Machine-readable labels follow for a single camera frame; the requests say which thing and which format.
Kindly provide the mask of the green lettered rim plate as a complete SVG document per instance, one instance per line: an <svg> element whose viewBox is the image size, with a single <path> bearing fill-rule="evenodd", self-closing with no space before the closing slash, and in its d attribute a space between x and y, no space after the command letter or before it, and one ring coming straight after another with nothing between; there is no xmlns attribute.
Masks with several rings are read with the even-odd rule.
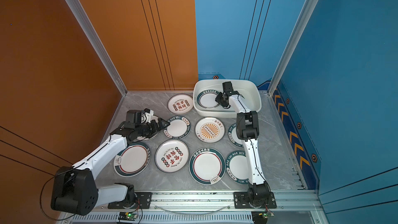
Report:
<svg viewBox="0 0 398 224"><path fill-rule="evenodd" d="M191 123L186 117L174 116L168 122L170 125L164 130L166 137L180 140L190 133Z"/></svg>

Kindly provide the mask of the white plastic bin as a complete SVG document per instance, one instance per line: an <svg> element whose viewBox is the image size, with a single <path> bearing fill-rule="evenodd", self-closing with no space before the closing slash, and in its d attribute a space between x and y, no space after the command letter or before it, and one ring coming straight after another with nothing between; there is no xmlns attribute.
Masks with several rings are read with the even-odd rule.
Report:
<svg viewBox="0 0 398 224"><path fill-rule="evenodd" d="M205 109L198 105L197 96L200 92L208 89L223 91L222 83L227 82L227 79L205 79L200 80L195 84L193 91L194 107L199 115L203 117L216 117L216 118L235 118L236 112L233 108L225 109L222 106L218 106L214 109ZM233 89L241 94L243 103L252 111L259 112L262 107L260 93L256 85L248 80L236 80L230 79L232 82Z"/></svg>

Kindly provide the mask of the red character plate back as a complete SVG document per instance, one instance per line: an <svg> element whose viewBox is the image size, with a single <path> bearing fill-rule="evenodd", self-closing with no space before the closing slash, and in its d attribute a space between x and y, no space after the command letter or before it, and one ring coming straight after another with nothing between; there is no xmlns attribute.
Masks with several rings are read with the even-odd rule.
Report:
<svg viewBox="0 0 398 224"><path fill-rule="evenodd" d="M194 101L190 95L177 94L169 99L167 108L173 114L184 115L193 110Z"/></svg>

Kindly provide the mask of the orange sunburst plate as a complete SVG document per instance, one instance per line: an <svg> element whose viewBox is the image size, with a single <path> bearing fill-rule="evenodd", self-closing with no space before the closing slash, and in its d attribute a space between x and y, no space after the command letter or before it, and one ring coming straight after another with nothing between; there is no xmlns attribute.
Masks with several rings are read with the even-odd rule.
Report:
<svg viewBox="0 0 398 224"><path fill-rule="evenodd" d="M216 143L220 141L225 133L224 123L215 117L204 117L195 125L196 137L205 143Z"/></svg>

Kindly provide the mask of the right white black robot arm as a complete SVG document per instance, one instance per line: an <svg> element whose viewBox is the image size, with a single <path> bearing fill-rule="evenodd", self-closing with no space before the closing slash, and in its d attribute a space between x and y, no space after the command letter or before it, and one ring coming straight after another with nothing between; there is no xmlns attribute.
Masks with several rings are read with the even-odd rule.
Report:
<svg viewBox="0 0 398 224"><path fill-rule="evenodd" d="M216 102L223 108L233 108L236 112L236 135L242 140L248 162L248 200L253 207L267 205L271 188L261 167L258 137L260 134L258 113L251 110L244 97L233 89L231 81L222 83L223 91L216 96Z"/></svg>

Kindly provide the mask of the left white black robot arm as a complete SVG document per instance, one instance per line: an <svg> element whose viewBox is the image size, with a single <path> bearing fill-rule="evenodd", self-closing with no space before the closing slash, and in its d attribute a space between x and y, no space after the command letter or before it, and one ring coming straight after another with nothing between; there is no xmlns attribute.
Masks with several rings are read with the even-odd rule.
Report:
<svg viewBox="0 0 398 224"><path fill-rule="evenodd" d="M126 120L97 149L71 167L58 169L54 176L51 209L85 216L95 207L109 203L133 207L136 204L133 185L116 183L97 188L95 179L117 153L139 136L151 138L170 126L170 122L152 117L153 111L148 108L128 111Z"/></svg>

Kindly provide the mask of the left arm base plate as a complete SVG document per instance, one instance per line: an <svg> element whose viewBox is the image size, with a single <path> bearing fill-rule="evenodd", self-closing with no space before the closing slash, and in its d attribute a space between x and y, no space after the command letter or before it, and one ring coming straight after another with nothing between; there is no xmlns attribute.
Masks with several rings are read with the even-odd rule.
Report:
<svg viewBox="0 0 398 224"><path fill-rule="evenodd" d="M113 202L108 204L108 209L149 209L152 199L151 192L135 192L133 203L127 202Z"/></svg>

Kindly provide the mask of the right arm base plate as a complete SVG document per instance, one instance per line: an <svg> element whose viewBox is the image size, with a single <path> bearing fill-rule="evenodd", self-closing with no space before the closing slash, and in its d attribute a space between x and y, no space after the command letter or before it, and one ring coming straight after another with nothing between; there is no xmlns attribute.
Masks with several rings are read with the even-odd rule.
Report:
<svg viewBox="0 0 398 224"><path fill-rule="evenodd" d="M261 206L254 206L249 203L248 192L234 192L234 206L236 209L244 209L244 208L263 208L263 209L276 209L277 203L274 196L274 193L271 192L270 196L267 198L267 202L263 203Z"/></svg>

